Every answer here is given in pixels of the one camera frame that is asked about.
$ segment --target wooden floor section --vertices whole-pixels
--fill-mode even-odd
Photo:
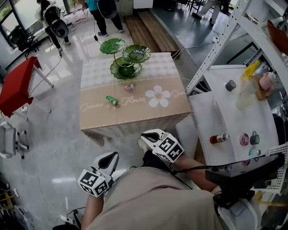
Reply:
[[[160,24],[160,22],[150,13],[150,11],[137,12],[142,22],[145,24],[150,34],[156,41],[161,52],[175,53],[179,50],[179,47],[175,41],[170,37],[168,32]]]
[[[144,45],[148,47],[152,53],[161,52],[156,41],[139,17],[125,16],[124,20],[134,41],[134,44]]]

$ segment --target person's legs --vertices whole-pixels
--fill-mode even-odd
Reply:
[[[121,19],[118,15],[118,13],[116,14],[116,16],[114,18],[111,19],[114,26],[118,29],[118,30],[123,30],[123,26],[122,26],[122,23],[121,23]]]
[[[64,44],[67,46],[71,45],[71,42],[69,41],[68,36],[64,37],[64,42],[65,42]]]
[[[203,15],[205,15],[208,10],[210,10],[210,8],[212,6],[214,6],[217,3],[217,0],[208,0],[205,5],[202,7],[202,9],[197,13],[198,16],[202,17]]]
[[[171,170],[160,160],[159,157],[152,153],[152,150],[147,150],[143,157],[143,165],[141,167],[152,167],[160,170],[171,172]]]
[[[210,21],[211,24],[215,24],[216,23],[216,20],[217,20],[217,17],[219,15],[219,12],[220,12],[220,6],[219,6],[218,3],[216,3],[215,8],[214,8],[214,12],[213,12],[212,17],[211,17],[212,20]]]
[[[64,37],[64,41],[65,41],[65,42],[69,42],[68,36]]]
[[[49,35],[49,37],[51,38],[51,40],[53,41],[54,45],[56,46],[56,48],[60,49],[61,46],[58,42],[58,39],[56,37],[56,35],[51,31],[50,27],[47,27],[45,29],[45,31],[47,32],[47,34]]]
[[[138,145],[145,153],[142,167],[158,168],[163,171],[171,172],[170,169],[164,164],[164,162],[152,153],[152,150],[149,149],[149,147],[141,138],[138,139]]]
[[[98,25],[98,28],[100,30],[100,33],[103,35],[107,34],[105,19],[101,15],[100,11],[99,10],[93,10],[93,11],[90,11],[90,13],[95,18],[97,25]]]

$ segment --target small candy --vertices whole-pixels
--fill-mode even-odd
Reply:
[[[129,84],[127,86],[124,87],[125,90],[130,91],[134,89],[134,85],[133,84]]]
[[[134,50],[134,53],[144,55],[144,53],[143,53],[142,51],[140,51],[140,50],[136,50],[136,49]]]
[[[114,98],[107,96],[106,99],[107,99],[108,101],[110,101],[110,103],[111,103],[112,105],[114,105],[114,106],[118,105],[118,101],[115,100]]]

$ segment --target black pants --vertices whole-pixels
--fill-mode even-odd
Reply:
[[[60,46],[60,44],[58,42],[58,39],[57,39],[56,35],[52,32],[51,28],[47,27],[45,30],[46,30],[47,34],[49,35],[49,37],[52,39],[52,41],[53,41],[54,45],[56,46],[56,48],[58,48],[58,49],[61,48],[61,46]],[[65,42],[69,41],[68,36],[64,38],[64,41]]]
[[[102,14],[100,13],[100,11],[97,9],[97,10],[93,10],[93,11],[90,11],[90,12],[91,12],[91,14],[93,15],[93,17],[95,18],[101,34],[107,34],[107,32],[106,32],[105,18],[103,18],[103,16],[102,16]],[[122,29],[123,29],[122,24],[121,24],[121,19],[120,19],[118,13],[117,13],[116,16],[115,16],[114,18],[112,18],[111,20],[112,20],[114,26],[115,26],[117,29],[119,29],[119,30],[122,30]]]
[[[141,167],[152,167],[160,170],[171,172],[171,170],[160,160],[159,157],[154,155],[151,150],[148,150],[143,157],[143,165]]]

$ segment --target metal shelf frame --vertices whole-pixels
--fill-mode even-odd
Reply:
[[[188,84],[186,88],[187,95],[190,95],[199,81],[202,80],[204,73],[213,65],[214,61],[218,58],[227,44],[227,41],[241,37],[245,34],[249,34],[254,39],[254,42],[260,47],[260,50],[263,51],[273,68],[277,71],[285,90],[288,91],[288,58],[277,49],[270,38],[264,33],[262,27],[265,27],[266,23],[256,25],[244,17],[250,3],[251,0],[239,0],[237,2],[234,11],[230,15],[227,27],[219,36],[219,41],[213,45],[202,65]],[[272,20],[272,22],[282,22],[283,20],[284,19],[281,17]],[[239,33],[239,27],[244,29],[245,32]]]

